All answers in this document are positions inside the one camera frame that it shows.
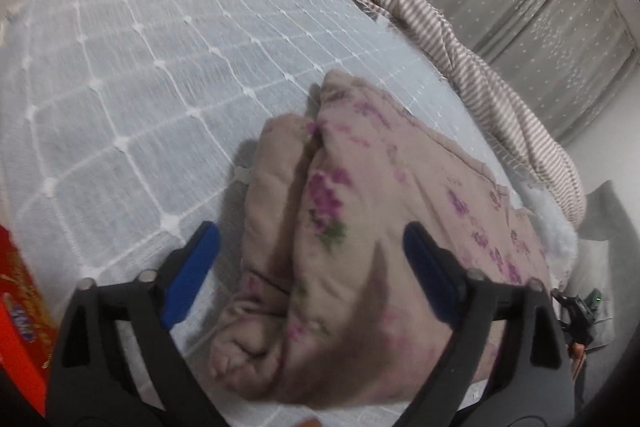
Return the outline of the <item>grey pillow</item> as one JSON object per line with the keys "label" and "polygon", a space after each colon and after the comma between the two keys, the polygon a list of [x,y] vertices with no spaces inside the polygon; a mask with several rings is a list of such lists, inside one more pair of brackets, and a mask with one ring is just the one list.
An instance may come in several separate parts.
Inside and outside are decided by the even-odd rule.
{"label": "grey pillow", "polygon": [[587,214],[578,229],[578,258],[566,290],[586,301],[599,291],[601,303],[577,378],[577,410],[593,400],[614,373],[639,324],[639,227],[611,180],[587,200]]}

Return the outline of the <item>pink floral quilted garment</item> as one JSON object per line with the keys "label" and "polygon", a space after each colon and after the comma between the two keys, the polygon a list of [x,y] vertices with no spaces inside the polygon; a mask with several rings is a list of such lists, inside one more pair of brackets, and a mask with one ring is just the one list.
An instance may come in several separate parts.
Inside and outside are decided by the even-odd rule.
{"label": "pink floral quilted garment", "polygon": [[331,70],[316,117],[262,129],[240,287],[210,347],[214,381],[314,409],[411,399],[450,336],[402,250],[413,221],[495,282],[548,279],[527,212],[482,162],[388,93]]}

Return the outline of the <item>grey dotted curtain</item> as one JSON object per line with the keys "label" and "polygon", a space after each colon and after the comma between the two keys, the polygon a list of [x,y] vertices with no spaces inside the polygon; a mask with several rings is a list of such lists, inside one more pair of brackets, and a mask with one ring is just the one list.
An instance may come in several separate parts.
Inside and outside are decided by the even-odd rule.
{"label": "grey dotted curtain", "polygon": [[427,0],[564,145],[639,70],[615,0]]}

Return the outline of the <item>brown striped blanket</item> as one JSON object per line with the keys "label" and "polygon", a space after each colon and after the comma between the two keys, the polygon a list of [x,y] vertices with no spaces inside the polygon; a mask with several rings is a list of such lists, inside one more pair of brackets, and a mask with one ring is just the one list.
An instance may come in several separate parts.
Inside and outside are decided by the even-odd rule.
{"label": "brown striped blanket", "polygon": [[506,160],[544,184],[566,220],[578,228],[587,196],[574,162],[521,97],[454,34],[426,0],[356,0],[393,20],[449,81]]}

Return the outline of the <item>red cardboard box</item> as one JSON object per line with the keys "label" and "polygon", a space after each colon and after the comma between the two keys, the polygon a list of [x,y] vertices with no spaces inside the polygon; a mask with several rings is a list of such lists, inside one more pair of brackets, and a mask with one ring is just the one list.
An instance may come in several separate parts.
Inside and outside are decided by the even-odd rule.
{"label": "red cardboard box", "polygon": [[41,416],[56,327],[10,232],[1,228],[1,368]]}

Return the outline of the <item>light blue grid bedspread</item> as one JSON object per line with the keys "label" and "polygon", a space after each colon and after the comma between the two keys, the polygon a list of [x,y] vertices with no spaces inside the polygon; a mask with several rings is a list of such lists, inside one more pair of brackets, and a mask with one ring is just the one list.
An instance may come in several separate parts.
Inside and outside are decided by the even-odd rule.
{"label": "light blue grid bedspread", "polygon": [[172,335],[232,425],[310,415],[213,387],[205,361],[238,283],[259,132],[272,116],[313,112],[329,69],[387,90],[483,161],[553,248],[552,280],[576,255],[553,198],[505,172],[438,70],[352,0],[24,0],[1,30],[6,225],[51,317],[80,279],[129,281],[217,222],[224,249]]}

